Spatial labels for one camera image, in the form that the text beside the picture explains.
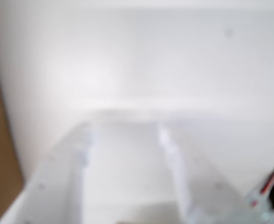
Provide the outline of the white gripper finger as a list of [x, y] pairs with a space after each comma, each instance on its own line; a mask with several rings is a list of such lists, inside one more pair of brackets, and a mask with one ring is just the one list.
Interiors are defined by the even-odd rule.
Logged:
[[87, 123], [67, 133], [41, 160], [0, 224], [83, 223], [83, 176], [90, 146]]
[[170, 169], [182, 223], [262, 223], [262, 212], [250, 207], [181, 126], [158, 124], [157, 133]]

